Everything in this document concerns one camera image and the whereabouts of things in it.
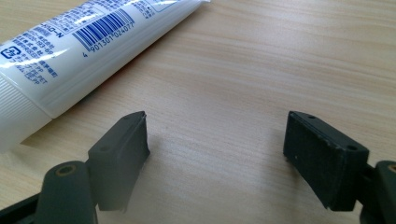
black plastic part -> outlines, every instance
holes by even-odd
[[[369,150],[312,115],[290,111],[284,155],[326,208],[352,211]]]
[[[126,209],[149,156],[145,112],[120,119],[89,151],[94,199],[102,211]]]
[[[37,207],[39,194],[36,194],[23,201],[15,203],[0,211],[0,223],[14,224],[25,223],[31,224],[34,221],[35,209]]]
[[[375,192],[387,224],[396,223],[396,162],[380,161],[375,167]]]
[[[97,223],[84,162],[65,162],[46,173],[35,211],[35,224],[47,223]]]

table surface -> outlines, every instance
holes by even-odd
[[[81,0],[2,0],[0,42]],[[359,223],[334,213],[282,154],[287,116],[326,120],[396,161],[396,4],[213,0],[0,155],[0,208],[145,110],[151,150],[128,211],[100,223]]]

screw hole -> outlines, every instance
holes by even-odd
[[[349,149],[349,150],[352,150],[352,151],[358,150],[357,147],[354,147],[354,146],[352,146],[352,145],[349,145],[349,146],[347,146],[346,148]]]
[[[66,176],[66,175],[71,175],[77,170],[77,167],[75,165],[66,165],[58,170],[56,170],[56,175],[57,176]]]

hole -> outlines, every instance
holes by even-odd
[[[348,145],[346,148],[349,149],[349,150],[352,150],[352,151],[358,150],[357,147],[354,147],[354,146],[352,146],[352,145]]]
[[[392,164],[389,166],[389,169],[396,174],[396,164]]]
[[[77,167],[75,165],[66,165],[58,170],[56,170],[56,175],[58,176],[66,176],[66,175],[71,175],[77,170]]]

wood grain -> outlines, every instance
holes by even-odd
[[[2,0],[0,41],[78,0]],[[283,157],[287,115],[316,115],[396,161],[396,4],[213,0],[59,118],[0,155],[0,208],[145,110],[151,155],[125,214],[100,223],[359,223],[324,209]]]

